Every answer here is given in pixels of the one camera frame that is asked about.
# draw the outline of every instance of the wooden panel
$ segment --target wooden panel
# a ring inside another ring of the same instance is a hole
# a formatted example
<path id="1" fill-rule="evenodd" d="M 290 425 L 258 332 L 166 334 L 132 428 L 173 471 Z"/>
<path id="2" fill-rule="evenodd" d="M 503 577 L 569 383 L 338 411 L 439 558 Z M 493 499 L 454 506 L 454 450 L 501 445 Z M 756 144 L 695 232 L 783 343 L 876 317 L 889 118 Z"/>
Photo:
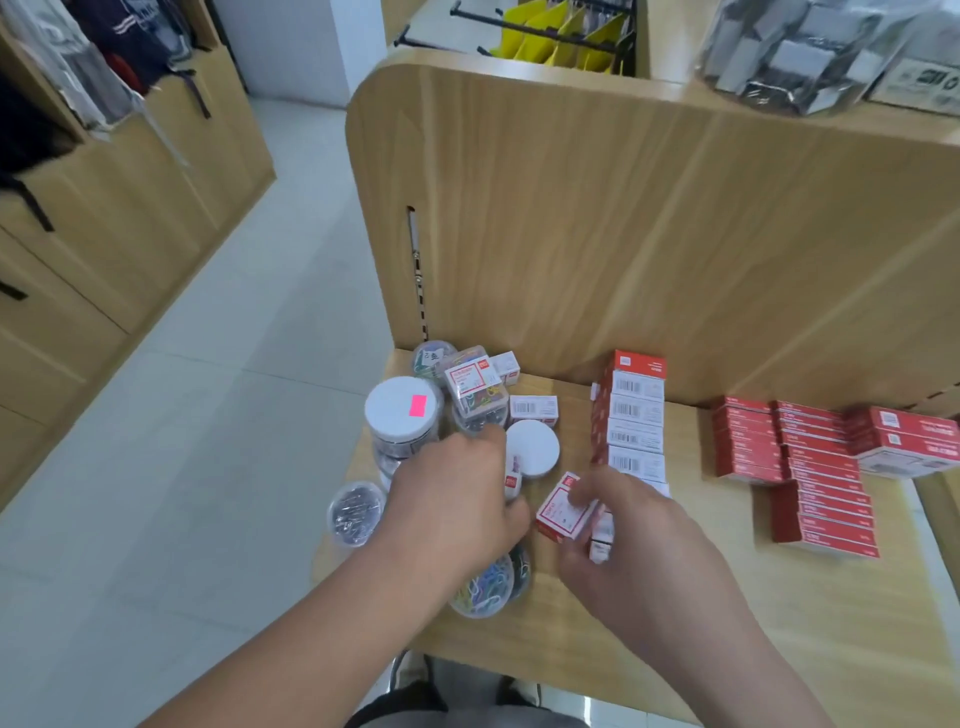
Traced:
<path id="1" fill-rule="evenodd" d="M 960 471 L 919 477 L 914 484 L 953 590 L 960 596 Z"/>
<path id="2" fill-rule="evenodd" d="M 394 352 L 385 376 L 405 374 L 409 352 Z M 554 394 L 561 460 L 546 477 L 524 481 L 539 504 L 564 470 L 589 461 L 587 387 L 523 375 L 515 394 Z M 941 726 L 960 697 L 944 626 L 900 485 L 867 477 L 874 499 L 878 562 L 835 559 L 771 543 L 765 493 L 710 477 L 709 414 L 667 406 L 664 442 L 674 498 L 730 562 L 757 619 L 777 648 L 844 726 Z M 348 479 L 378 478 L 364 429 Z M 556 576 L 556 545 L 532 534 L 533 588 L 492 619 L 444 609 L 415 640 L 429 654 L 643 711 L 692 720 L 682 700 L 605 628 Z M 343 560 L 324 539 L 313 578 Z"/>
<path id="3" fill-rule="evenodd" d="M 690 403 L 921 400 L 960 379 L 960 133 L 887 111 L 393 55 L 348 142 L 395 342 L 421 339 L 413 206 L 434 338 L 581 383 L 613 347 L 664 355 Z"/>
<path id="4" fill-rule="evenodd" d="M 0 233 L 0 406 L 51 424 L 118 351 L 124 332 L 19 243 Z"/>
<path id="5" fill-rule="evenodd" d="M 43 436 L 43 425 L 0 407 L 0 503 L 5 503 L 4 484 L 23 458 Z"/>
<path id="6" fill-rule="evenodd" d="M 380 8 L 383 11 L 383 33 L 387 39 L 387 45 L 394 42 L 394 38 L 400 35 L 403 26 L 410 22 L 426 0 L 380 0 Z"/>
<path id="7" fill-rule="evenodd" d="M 273 175 L 227 49 L 199 53 L 193 63 L 212 119 L 179 78 L 163 79 L 148 97 L 189 166 L 134 116 L 109 142 L 91 141 L 24 176 L 55 232 L 44 231 L 18 197 L 0 198 L 0 227 L 126 331 L 165 301 Z"/>

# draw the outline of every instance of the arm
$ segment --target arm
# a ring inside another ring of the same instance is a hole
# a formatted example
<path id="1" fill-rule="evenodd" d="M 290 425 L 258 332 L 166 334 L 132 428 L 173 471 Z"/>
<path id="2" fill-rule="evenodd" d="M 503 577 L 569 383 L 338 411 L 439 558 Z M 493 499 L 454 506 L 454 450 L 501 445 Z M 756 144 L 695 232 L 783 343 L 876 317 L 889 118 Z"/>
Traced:
<path id="1" fill-rule="evenodd" d="M 720 551 L 675 501 L 609 468 L 571 493 L 613 513 L 606 564 L 563 546 L 567 587 L 708 728 L 828 728 L 813 693 L 756 622 Z"/>
<path id="2" fill-rule="evenodd" d="M 396 472 L 366 546 L 144 726 L 343 726 L 453 593 L 529 528 L 525 500 L 504 506 L 504 448 L 491 426 L 424 448 Z"/>

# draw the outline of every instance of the wooden display counter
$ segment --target wooden display counter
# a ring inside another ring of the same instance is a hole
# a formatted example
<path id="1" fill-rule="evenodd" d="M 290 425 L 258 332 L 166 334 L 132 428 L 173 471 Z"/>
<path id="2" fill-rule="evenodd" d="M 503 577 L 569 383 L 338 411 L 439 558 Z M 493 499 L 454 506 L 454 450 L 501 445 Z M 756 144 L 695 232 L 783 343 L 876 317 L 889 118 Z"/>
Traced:
<path id="1" fill-rule="evenodd" d="M 395 350 L 384 376 L 410 371 Z M 524 481 L 536 507 L 566 470 L 589 461 L 589 388 L 523 375 L 512 394 L 557 395 L 561 457 Z M 761 490 L 710 475 L 708 413 L 668 404 L 666 469 L 673 496 L 730 562 L 760 624 L 838 726 L 941 726 L 960 715 L 944 627 L 927 583 L 909 507 L 898 482 L 864 478 L 874 499 L 878 562 L 844 560 L 770 542 Z M 348 479 L 378 482 L 364 427 Z M 557 546 L 528 536 L 530 592 L 492 619 L 444 609 L 414 641 L 431 655 L 642 711 L 694 720 L 682 700 L 590 617 L 556 575 Z M 322 581 L 344 554 L 324 538 L 313 566 Z"/>

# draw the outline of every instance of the white lid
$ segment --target white lid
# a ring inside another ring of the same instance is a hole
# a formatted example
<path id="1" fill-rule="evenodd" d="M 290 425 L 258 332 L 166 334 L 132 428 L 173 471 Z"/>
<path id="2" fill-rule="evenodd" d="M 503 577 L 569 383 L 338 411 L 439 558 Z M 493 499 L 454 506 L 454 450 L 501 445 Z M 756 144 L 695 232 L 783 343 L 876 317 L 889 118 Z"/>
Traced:
<path id="1" fill-rule="evenodd" d="M 363 411 L 375 437 L 390 443 L 407 443 L 437 422 L 437 389 L 425 379 L 395 376 L 373 387 Z"/>
<path id="2" fill-rule="evenodd" d="M 507 451 L 520 456 L 526 477 L 541 477 L 560 459 L 557 434 L 538 420 L 521 420 L 507 430 Z"/>

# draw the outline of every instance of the pink price sticker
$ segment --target pink price sticker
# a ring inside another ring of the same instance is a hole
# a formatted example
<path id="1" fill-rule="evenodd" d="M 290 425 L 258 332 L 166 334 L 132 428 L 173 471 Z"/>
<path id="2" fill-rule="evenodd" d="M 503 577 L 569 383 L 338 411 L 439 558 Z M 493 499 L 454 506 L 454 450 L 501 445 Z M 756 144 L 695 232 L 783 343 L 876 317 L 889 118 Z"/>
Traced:
<path id="1" fill-rule="evenodd" d="M 426 417 L 426 395 L 414 395 L 410 400 L 410 416 Z"/>

